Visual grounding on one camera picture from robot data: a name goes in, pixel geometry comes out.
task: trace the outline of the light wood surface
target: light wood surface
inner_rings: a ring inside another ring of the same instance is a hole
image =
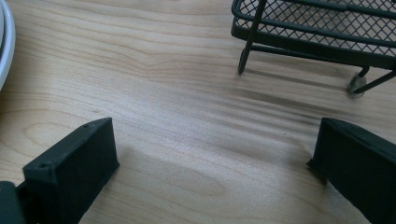
[[[121,166],[80,223],[368,223],[305,163],[322,117],[396,143],[396,80],[351,100],[358,68],[254,52],[239,77],[231,0],[8,3],[1,180],[112,117]]]

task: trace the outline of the wooden table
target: wooden table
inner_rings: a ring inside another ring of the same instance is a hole
[[[396,143],[396,80],[352,100],[359,68],[257,52],[239,77],[231,0],[8,3],[0,179],[112,117],[121,166],[80,223],[368,223],[305,163],[322,117]]]

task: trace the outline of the metal mesh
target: metal mesh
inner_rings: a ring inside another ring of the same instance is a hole
[[[396,12],[396,4],[386,0],[318,0],[340,5],[357,5],[370,7],[382,11]],[[240,11],[243,14],[254,16],[259,0],[241,0]],[[268,0],[263,18],[271,21],[282,21],[303,27],[316,28],[336,32],[343,35],[366,37],[375,40],[393,42],[396,40],[396,21],[360,14],[356,12],[338,12],[320,7],[310,7],[301,4]],[[250,28],[251,21],[236,20],[236,25]],[[324,35],[313,35],[305,32],[260,24],[259,30],[263,33],[282,35],[294,39],[319,43],[342,49],[353,49],[381,55],[396,56],[396,49],[379,47],[355,41],[345,41]]]

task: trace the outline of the wood grain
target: wood grain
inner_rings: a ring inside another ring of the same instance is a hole
[[[121,167],[81,223],[368,223],[305,163],[322,117],[396,143],[395,80],[351,100],[358,68],[265,53],[239,77],[231,0],[8,3],[0,179],[112,117]]]

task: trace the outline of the black wire rack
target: black wire rack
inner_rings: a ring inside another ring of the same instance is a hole
[[[251,50],[361,67],[354,97],[396,77],[396,4],[389,0],[234,0],[232,35]],[[391,70],[366,84],[370,66]]]

